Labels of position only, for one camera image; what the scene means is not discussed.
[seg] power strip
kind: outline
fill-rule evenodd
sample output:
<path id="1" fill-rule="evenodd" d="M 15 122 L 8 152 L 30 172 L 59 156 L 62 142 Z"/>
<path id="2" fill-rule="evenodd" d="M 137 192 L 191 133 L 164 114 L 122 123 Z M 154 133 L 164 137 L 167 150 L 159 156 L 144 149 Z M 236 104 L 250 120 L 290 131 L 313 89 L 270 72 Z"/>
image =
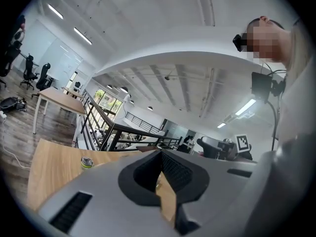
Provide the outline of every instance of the power strip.
<path id="1" fill-rule="evenodd" d="M 6 114 L 4 114 L 3 111 L 0 111 L 0 116 L 1 118 L 6 119 Z"/>

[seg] black slot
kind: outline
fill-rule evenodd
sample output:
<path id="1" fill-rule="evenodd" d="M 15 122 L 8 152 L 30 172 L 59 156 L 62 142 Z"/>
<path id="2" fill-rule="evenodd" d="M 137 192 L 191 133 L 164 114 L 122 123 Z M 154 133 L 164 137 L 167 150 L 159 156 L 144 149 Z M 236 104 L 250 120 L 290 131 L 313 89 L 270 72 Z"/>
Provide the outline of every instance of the black slot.
<path id="1" fill-rule="evenodd" d="M 50 224 L 67 234 L 91 198 L 92 195 L 78 192 L 50 221 Z"/>
<path id="2" fill-rule="evenodd" d="M 241 170 L 241 169 L 230 168 L 229 170 L 227 170 L 227 173 L 249 178 L 252 172 Z"/>

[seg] bag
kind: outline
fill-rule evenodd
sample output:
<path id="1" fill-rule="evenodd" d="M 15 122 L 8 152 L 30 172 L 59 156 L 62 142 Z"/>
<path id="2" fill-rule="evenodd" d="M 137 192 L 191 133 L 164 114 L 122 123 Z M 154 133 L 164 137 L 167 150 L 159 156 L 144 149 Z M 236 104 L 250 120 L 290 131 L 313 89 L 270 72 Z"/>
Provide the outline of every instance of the bag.
<path id="1" fill-rule="evenodd" d="M 26 112 L 27 105 L 25 98 L 8 97 L 0 102 L 0 111 L 9 112 L 18 110 Z"/>

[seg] beige shirt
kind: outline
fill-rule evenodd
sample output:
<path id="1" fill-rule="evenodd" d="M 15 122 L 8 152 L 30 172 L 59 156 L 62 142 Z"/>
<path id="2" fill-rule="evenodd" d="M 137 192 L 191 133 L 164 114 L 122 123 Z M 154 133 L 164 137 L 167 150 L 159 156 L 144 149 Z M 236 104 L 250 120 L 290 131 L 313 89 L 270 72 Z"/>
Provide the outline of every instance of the beige shirt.
<path id="1" fill-rule="evenodd" d="M 292 29 L 292 54 L 287 67 L 286 87 L 280 101 L 280 119 L 276 138 L 278 145 L 299 133 L 315 130 L 316 82 L 315 48 L 303 24 Z"/>

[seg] ceiling light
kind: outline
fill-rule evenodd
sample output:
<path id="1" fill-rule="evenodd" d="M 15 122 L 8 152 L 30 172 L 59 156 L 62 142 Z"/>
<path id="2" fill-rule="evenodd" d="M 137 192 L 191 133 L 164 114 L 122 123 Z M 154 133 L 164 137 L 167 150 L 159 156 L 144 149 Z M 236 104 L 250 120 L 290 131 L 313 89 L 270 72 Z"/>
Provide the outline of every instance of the ceiling light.
<path id="1" fill-rule="evenodd" d="M 121 88 L 121 91 L 125 92 L 125 93 L 128 93 L 128 89 L 126 87 L 122 87 Z"/>
<path id="2" fill-rule="evenodd" d="M 64 49 L 67 53 L 69 52 L 67 49 L 65 49 L 64 47 L 60 46 L 62 49 Z"/>
<path id="3" fill-rule="evenodd" d="M 78 33 L 86 42 L 88 42 L 90 45 L 92 45 L 92 42 L 91 42 L 90 40 L 88 40 L 88 39 L 86 38 L 86 36 L 83 35 L 76 27 L 74 27 L 74 31 L 75 31 L 76 33 Z"/>
<path id="4" fill-rule="evenodd" d="M 252 106 L 254 103 L 256 102 L 256 100 L 251 99 L 248 103 L 246 103 L 244 105 L 244 107 L 242 107 L 238 112 L 236 112 L 235 114 L 237 116 L 239 116 L 240 114 L 242 114 L 244 111 L 246 111 L 250 106 Z"/>
<path id="5" fill-rule="evenodd" d="M 221 123 L 217 128 L 221 128 L 223 127 L 224 125 L 226 125 L 225 123 Z"/>
<path id="6" fill-rule="evenodd" d="M 64 19 L 63 15 L 60 14 L 53 6 L 51 6 L 50 4 L 48 5 L 48 7 L 57 14 L 58 17 L 60 17 L 61 19 Z"/>

